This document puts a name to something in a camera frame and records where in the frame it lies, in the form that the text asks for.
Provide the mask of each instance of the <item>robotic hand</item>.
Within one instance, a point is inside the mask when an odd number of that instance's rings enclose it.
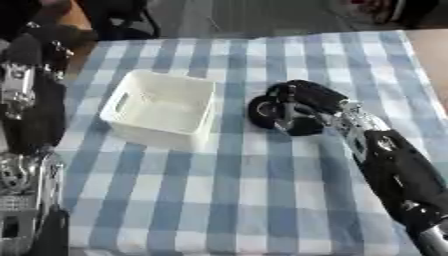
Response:
[[[65,132],[70,49],[89,39],[56,21],[70,1],[37,13],[0,53],[0,119],[8,149],[0,153],[0,255],[68,255],[68,221],[60,208],[64,164],[53,150]]]
[[[254,98],[248,117],[291,136],[336,129],[390,216],[425,256],[448,255],[448,191],[434,166],[380,118],[322,85],[293,80]]]

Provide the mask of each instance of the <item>wheel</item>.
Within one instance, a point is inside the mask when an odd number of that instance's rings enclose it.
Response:
[[[276,103],[272,96],[258,96],[247,107],[249,120],[256,126],[265,129],[273,129],[275,120],[284,118],[285,107]]]

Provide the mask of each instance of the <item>gingham tablecloth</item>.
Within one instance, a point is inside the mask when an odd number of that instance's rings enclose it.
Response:
[[[135,68],[218,82],[204,150],[126,143],[99,119]],[[248,101],[289,79],[362,101],[447,177],[446,116],[401,31],[101,42],[69,87],[58,147],[70,245],[91,255],[418,255],[335,132],[288,138],[247,121]]]

